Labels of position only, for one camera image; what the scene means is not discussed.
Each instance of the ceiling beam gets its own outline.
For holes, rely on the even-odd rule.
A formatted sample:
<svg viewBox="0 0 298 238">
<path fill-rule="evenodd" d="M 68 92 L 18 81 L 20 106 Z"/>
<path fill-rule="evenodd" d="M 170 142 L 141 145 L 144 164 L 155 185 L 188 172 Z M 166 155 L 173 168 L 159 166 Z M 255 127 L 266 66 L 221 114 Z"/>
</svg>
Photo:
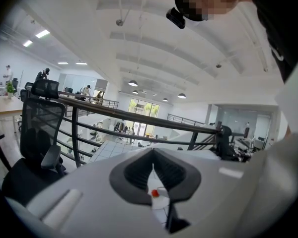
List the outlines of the ceiling beam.
<svg viewBox="0 0 298 238">
<path fill-rule="evenodd" d="M 198 80 L 196 80 L 192 77 L 189 77 L 189 76 L 185 75 L 184 73 L 181 73 L 181 72 L 179 72 L 175 69 L 172 69 L 172 68 L 169 68 L 169 67 L 166 67 L 166 66 L 162 66 L 161 64 L 156 63 L 154 61 L 149 61 L 149 60 L 146 60 L 146 59 L 143 59 L 143 58 L 140 58 L 139 61 L 138 61 L 137 57 L 128 56 L 128 55 L 120 54 L 120 53 L 118 53 L 116 55 L 116 59 L 121 60 L 121 61 L 132 62 L 132 63 L 135 63 L 135 64 L 138 64 L 138 62 L 139 62 L 139 64 L 141 64 L 143 66 L 147 66 L 147 67 L 150 67 L 150 68 L 153 68 L 153 69 L 163 71 L 165 73 L 171 74 L 172 76 L 175 76 L 175 77 L 178 77 L 178 78 L 181 78 L 181 79 L 185 79 L 186 81 L 188 81 L 188 82 L 190 82 L 194 85 L 199 85 Z"/>
<path fill-rule="evenodd" d="M 138 43 L 138 36 L 134 35 L 134 34 L 125 34 L 124 37 L 124 33 L 122 32 L 111 32 L 110 39 L 112 40 L 126 40 L 128 42 L 134 42 L 134 43 Z M 195 65 L 196 67 L 200 68 L 201 70 L 205 70 L 208 68 L 208 65 L 201 63 L 198 59 L 192 57 L 191 55 L 185 53 L 184 51 L 181 51 L 179 49 L 174 49 L 171 45 L 168 45 L 166 43 L 148 38 L 148 37 L 142 37 L 142 39 L 140 40 L 141 44 L 156 48 L 156 49 L 160 49 L 162 51 L 165 51 L 167 53 L 170 53 L 176 57 L 179 57 L 193 65 Z"/>
<path fill-rule="evenodd" d="M 135 71 L 135 70 L 132 70 L 132 69 L 120 67 L 120 72 L 127 73 L 127 74 L 133 74 L 133 75 L 136 75 L 136 76 L 139 76 L 139 77 L 147 78 L 147 79 L 156 81 L 158 83 L 162 83 L 162 84 L 165 84 L 165 85 L 168 85 L 168 86 L 171 86 L 171 87 L 183 90 L 183 91 L 186 90 L 185 87 L 174 84 L 174 82 L 172 82 L 172 81 L 168 81 L 168 80 L 162 79 L 160 77 L 152 76 L 152 75 L 149 75 L 149 74 L 146 74 L 146 73 L 143 73 L 143 72 L 139 72 L 139 71 Z"/>
<path fill-rule="evenodd" d="M 168 9 L 166 9 L 166 8 L 157 7 L 156 5 L 150 4 L 148 2 L 143 6 L 143 8 L 141 8 L 140 4 L 141 3 L 139 1 L 130 1 L 130 0 L 126 1 L 125 0 L 125 1 L 121 2 L 121 7 L 122 7 L 122 9 L 130 9 L 130 10 L 135 10 L 135 11 L 140 11 L 142 9 L 142 11 L 144 11 L 144 12 L 155 14 L 155 15 L 162 16 L 162 17 L 165 17 L 166 12 L 168 11 Z M 119 4 L 114 0 L 99 1 L 98 5 L 97 5 L 97 10 L 106 10 L 106 9 L 119 9 Z M 208 32 L 208 30 L 202 26 L 202 24 L 199 24 L 199 27 L 195 27 L 195 22 L 192 23 L 191 21 L 187 20 L 186 28 L 197 33 L 203 39 L 205 39 L 207 42 L 209 42 L 210 45 L 212 45 L 219 52 L 219 54 L 222 56 L 222 58 L 223 58 L 222 60 L 228 60 L 228 58 L 230 57 L 230 54 L 228 54 L 224 50 L 223 46 L 219 43 L 219 41 L 216 40 L 216 38 L 214 36 L 212 36 Z M 241 65 L 239 65 L 238 63 L 236 63 L 233 60 L 229 60 L 229 62 L 232 64 L 232 66 L 236 69 L 236 71 L 239 74 L 243 73 L 244 68 Z"/>
</svg>

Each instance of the wooden desk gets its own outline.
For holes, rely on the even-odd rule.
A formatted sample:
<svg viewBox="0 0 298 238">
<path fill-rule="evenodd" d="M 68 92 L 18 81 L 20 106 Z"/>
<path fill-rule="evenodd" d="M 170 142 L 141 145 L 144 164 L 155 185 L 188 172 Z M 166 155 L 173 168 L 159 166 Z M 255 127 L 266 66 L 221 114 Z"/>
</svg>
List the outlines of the wooden desk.
<svg viewBox="0 0 298 238">
<path fill-rule="evenodd" d="M 7 96 L 0 96 L 0 118 L 12 117 L 14 132 L 15 120 L 14 117 L 22 114 L 23 102 L 13 96 L 10 100 Z"/>
</svg>

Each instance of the office chair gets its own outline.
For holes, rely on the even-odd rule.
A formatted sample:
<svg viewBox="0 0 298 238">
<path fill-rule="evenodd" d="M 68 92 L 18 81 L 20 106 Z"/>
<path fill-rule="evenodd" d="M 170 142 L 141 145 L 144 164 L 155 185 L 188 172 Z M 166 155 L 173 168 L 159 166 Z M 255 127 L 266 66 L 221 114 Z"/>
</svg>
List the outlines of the office chair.
<svg viewBox="0 0 298 238">
<path fill-rule="evenodd" d="M 18 87 L 18 84 L 19 84 L 19 81 L 17 78 L 13 78 L 13 81 L 12 81 L 12 86 L 14 88 L 14 91 L 13 93 L 16 93 L 18 90 L 17 90 L 17 87 Z"/>
<path fill-rule="evenodd" d="M 232 135 L 232 130 L 222 125 L 221 132 L 216 134 L 216 149 L 215 154 L 222 160 L 238 161 L 238 155 L 229 145 L 229 137 Z"/>
<path fill-rule="evenodd" d="M 57 99 L 58 85 L 56 81 L 40 79 L 33 84 L 31 93 L 36 97 Z M 9 170 L 2 184 L 4 196 L 26 205 L 37 193 L 64 176 L 61 148 L 56 145 L 64 113 L 65 107 L 60 103 L 41 98 L 25 99 L 20 139 L 24 158 L 11 167 L 0 148 L 1 161 Z"/>
<path fill-rule="evenodd" d="M 28 91 L 26 90 L 26 87 L 27 87 L 27 86 L 32 86 L 32 85 L 33 85 L 33 83 L 27 82 L 27 83 L 25 84 L 25 86 L 24 86 L 25 89 L 22 89 L 22 90 L 20 91 L 20 100 L 21 100 L 22 102 L 25 102 L 25 100 L 26 100 L 28 94 L 29 94 L 29 97 L 31 97 L 31 98 L 39 98 L 39 97 L 40 97 L 40 96 L 34 95 L 34 94 L 32 94 L 31 92 L 28 92 Z M 21 118 L 17 123 L 18 123 L 18 130 L 21 131 L 22 118 Z"/>
</svg>

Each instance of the white ceiling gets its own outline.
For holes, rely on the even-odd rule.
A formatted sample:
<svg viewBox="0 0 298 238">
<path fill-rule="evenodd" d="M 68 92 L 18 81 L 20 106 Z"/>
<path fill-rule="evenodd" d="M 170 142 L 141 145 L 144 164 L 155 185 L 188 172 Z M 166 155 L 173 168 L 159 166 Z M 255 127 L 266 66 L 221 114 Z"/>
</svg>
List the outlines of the white ceiling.
<svg viewBox="0 0 298 238">
<path fill-rule="evenodd" d="M 159 100 L 268 104 L 283 85 L 251 4 L 214 20 L 186 20 L 183 30 L 165 17 L 174 0 L 22 0 L 20 6 L 64 46 L 53 49 L 45 39 L 52 62 L 82 59 L 127 93 L 134 79 L 137 90 L 154 91 Z M 21 31 L 20 24 L 12 19 L 9 26 Z M 186 100 L 176 97 L 180 92 Z"/>
<path fill-rule="evenodd" d="M 36 58 L 39 58 L 58 69 L 90 69 L 88 65 L 77 65 L 81 61 L 73 52 L 66 48 L 53 35 L 48 34 L 42 38 L 35 35 L 45 28 L 35 21 L 25 10 L 16 5 L 7 15 L 0 26 L 0 38 Z M 23 44 L 31 40 L 33 43 L 24 47 Z"/>
</svg>

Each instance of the black clothing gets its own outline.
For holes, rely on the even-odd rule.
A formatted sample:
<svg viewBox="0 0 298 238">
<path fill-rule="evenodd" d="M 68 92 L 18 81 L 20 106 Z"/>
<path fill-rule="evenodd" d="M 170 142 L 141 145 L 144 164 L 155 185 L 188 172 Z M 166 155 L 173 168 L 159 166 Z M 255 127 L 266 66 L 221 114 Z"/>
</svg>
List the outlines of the black clothing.
<svg viewBox="0 0 298 238">
<path fill-rule="evenodd" d="M 46 74 L 44 74 L 43 72 L 39 72 L 35 78 L 35 81 L 38 80 L 38 79 L 46 79 Z"/>
<path fill-rule="evenodd" d="M 253 0 L 285 82 L 298 62 L 298 0 Z"/>
</svg>

